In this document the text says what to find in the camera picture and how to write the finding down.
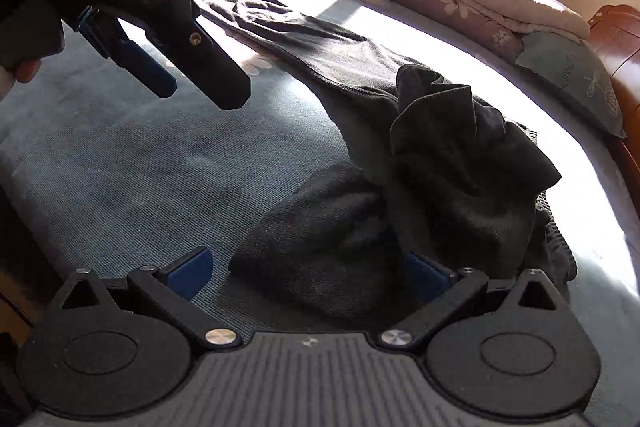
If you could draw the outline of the person left hand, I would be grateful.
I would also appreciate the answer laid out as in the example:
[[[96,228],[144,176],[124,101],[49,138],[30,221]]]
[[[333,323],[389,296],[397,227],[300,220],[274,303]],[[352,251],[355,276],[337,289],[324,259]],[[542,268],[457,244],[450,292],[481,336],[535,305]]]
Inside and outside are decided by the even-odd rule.
[[[31,82],[39,72],[40,66],[40,60],[31,60],[21,63],[13,72],[0,67],[0,100],[9,94],[15,83]]]

